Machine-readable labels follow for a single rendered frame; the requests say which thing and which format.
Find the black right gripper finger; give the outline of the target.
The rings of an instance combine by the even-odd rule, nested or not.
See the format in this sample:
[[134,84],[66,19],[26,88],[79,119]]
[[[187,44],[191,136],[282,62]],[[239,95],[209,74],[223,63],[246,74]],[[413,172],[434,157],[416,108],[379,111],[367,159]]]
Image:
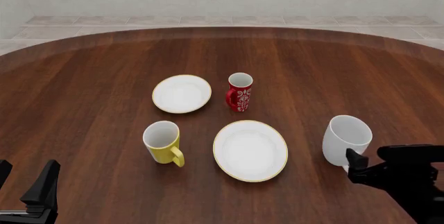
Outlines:
[[367,169],[369,159],[360,155],[352,148],[346,149],[345,156],[348,161],[348,173]]

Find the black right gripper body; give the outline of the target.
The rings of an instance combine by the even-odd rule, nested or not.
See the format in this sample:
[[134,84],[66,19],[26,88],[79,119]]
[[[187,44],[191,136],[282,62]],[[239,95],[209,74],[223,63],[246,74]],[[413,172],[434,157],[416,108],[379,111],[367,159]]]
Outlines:
[[365,169],[349,168],[348,178],[355,184],[363,184],[385,191],[412,188],[415,192],[433,190],[438,170],[430,163],[396,164],[384,162]]

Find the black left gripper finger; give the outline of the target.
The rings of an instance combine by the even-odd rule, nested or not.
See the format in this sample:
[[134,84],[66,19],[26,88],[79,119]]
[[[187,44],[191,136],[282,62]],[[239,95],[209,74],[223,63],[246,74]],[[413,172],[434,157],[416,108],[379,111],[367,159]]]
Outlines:
[[7,177],[12,171],[12,164],[6,160],[0,160],[0,189],[7,180]]
[[60,164],[49,160],[37,180],[20,198],[26,205],[27,211],[43,211],[44,209],[58,210],[57,185]]

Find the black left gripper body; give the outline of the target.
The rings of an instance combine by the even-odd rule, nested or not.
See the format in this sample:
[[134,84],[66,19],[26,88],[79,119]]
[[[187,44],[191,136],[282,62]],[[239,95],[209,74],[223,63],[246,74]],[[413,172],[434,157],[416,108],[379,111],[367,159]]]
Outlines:
[[55,224],[56,210],[43,206],[26,206],[26,211],[0,211],[0,224]]

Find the white plate with yellow rim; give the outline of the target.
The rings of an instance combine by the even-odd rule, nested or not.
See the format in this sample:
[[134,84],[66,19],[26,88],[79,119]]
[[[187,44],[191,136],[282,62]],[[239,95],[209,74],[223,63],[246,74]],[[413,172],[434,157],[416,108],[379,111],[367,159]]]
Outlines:
[[152,100],[162,111],[184,114],[201,109],[211,95],[212,88],[206,80],[183,74],[159,82],[153,89]]
[[242,182],[265,182],[277,176],[288,160],[283,136],[260,121],[229,123],[215,136],[212,147],[217,165]]

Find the yellow mug with white inside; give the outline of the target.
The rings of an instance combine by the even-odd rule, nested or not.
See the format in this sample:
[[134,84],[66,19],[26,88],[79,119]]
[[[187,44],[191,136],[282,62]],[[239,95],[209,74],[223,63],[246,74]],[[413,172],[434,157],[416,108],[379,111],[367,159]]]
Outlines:
[[149,125],[142,136],[145,147],[153,159],[160,164],[185,165],[180,146],[180,129],[172,121],[157,121]]

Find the red mug with white pattern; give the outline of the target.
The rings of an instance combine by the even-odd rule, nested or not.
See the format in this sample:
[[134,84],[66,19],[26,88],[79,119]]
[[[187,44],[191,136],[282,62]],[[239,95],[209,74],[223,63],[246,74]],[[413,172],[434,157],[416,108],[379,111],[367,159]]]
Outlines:
[[235,112],[244,112],[248,109],[253,78],[249,74],[235,73],[229,76],[229,90],[225,95],[225,102]]

